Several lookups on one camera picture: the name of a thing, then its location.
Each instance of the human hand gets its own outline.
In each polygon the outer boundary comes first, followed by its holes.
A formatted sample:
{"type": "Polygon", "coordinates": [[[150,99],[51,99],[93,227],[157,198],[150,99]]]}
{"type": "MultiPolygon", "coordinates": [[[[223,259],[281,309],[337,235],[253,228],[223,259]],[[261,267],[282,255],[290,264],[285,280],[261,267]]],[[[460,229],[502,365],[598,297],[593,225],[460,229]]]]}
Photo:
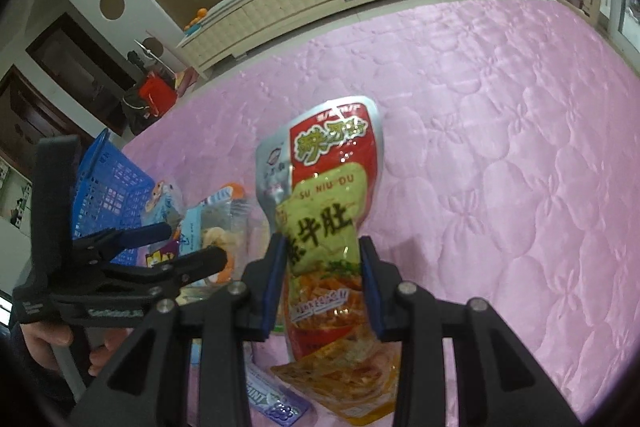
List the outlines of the human hand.
{"type": "MultiPolygon", "coordinates": [[[[59,371],[58,362],[51,346],[68,347],[73,342],[71,328],[66,324],[36,322],[20,325],[24,344],[27,346],[33,360],[45,369],[59,371]]],[[[127,330],[113,328],[104,333],[104,345],[95,348],[89,355],[91,366],[89,374],[96,377],[111,358],[111,355],[127,338],[127,330]]]]}

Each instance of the vacuum-sealed food pouch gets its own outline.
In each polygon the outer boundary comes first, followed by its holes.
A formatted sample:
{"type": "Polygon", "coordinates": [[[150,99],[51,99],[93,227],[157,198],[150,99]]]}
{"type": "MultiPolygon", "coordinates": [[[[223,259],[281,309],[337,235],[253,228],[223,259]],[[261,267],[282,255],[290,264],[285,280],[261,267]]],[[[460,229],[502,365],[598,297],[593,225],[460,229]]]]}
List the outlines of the vacuum-sealed food pouch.
{"type": "Polygon", "coordinates": [[[274,371],[354,425],[393,409],[398,379],[397,346],[380,344],[369,329],[358,249],[357,228],[382,160],[378,111],[362,96],[313,108],[264,140],[256,154],[258,201],[271,230],[290,244],[283,296],[296,362],[274,371]],[[366,356],[361,338],[370,346],[366,356]],[[328,370],[334,366],[340,371],[328,370]],[[304,385],[302,373],[310,377],[304,385]],[[344,386],[357,396],[343,393],[344,386]]]}

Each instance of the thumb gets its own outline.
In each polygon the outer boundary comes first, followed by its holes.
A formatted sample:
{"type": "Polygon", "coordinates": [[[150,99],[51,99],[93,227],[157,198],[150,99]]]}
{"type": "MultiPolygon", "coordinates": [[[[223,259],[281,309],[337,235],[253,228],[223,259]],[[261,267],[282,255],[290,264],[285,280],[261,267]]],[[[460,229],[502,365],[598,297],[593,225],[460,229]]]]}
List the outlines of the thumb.
{"type": "Polygon", "coordinates": [[[20,325],[24,344],[33,360],[45,369],[59,370],[51,346],[66,347],[73,341],[71,328],[65,324],[37,322],[20,325]]]}

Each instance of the pink quilted mat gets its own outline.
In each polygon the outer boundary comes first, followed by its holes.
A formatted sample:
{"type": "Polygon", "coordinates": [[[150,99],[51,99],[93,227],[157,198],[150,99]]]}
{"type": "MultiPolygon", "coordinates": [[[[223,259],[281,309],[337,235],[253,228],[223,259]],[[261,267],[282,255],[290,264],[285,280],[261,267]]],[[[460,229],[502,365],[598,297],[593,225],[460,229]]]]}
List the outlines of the pink quilted mat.
{"type": "MultiPolygon", "coordinates": [[[[437,4],[203,87],[125,152],[194,204],[225,182],[254,187],[261,138],[352,94],[378,104],[385,133],[362,232],[436,297],[488,298],[587,417],[640,333],[636,76],[555,1],[437,4]]],[[[260,365],[285,361],[282,338],[258,346],[260,365]]],[[[345,424],[320,406],[300,422],[345,424]]]]}

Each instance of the metal screw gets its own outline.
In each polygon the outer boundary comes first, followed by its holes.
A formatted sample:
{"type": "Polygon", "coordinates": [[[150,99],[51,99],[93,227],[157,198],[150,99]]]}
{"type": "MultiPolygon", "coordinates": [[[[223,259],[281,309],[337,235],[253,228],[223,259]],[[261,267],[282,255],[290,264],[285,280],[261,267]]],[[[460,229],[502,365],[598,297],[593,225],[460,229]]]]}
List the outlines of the metal screw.
{"type": "Polygon", "coordinates": [[[229,286],[226,287],[226,291],[231,293],[231,295],[242,295],[246,292],[246,284],[242,281],[232,282],[229,286]]]}
{"type": "Polygon", "coordinates": [[[469,301],[469,306],[475,312],[485,312],[489,308],[489,303],[479,297],[474,297],[469,301]]]}
{"type": "Polygon", "coordinates": [[[175,308],[175,301],[172,299],[162,299],[156,304],[156,310],[160,313],[168,313],[175,308]]]}
{"type": "Polygon", "coordinates": [[[418,286],[416,286],[415,283],[411,281],[402,281],[398,285],[398,291],[402,295],[413,295],[418,291],[418,286]]]}

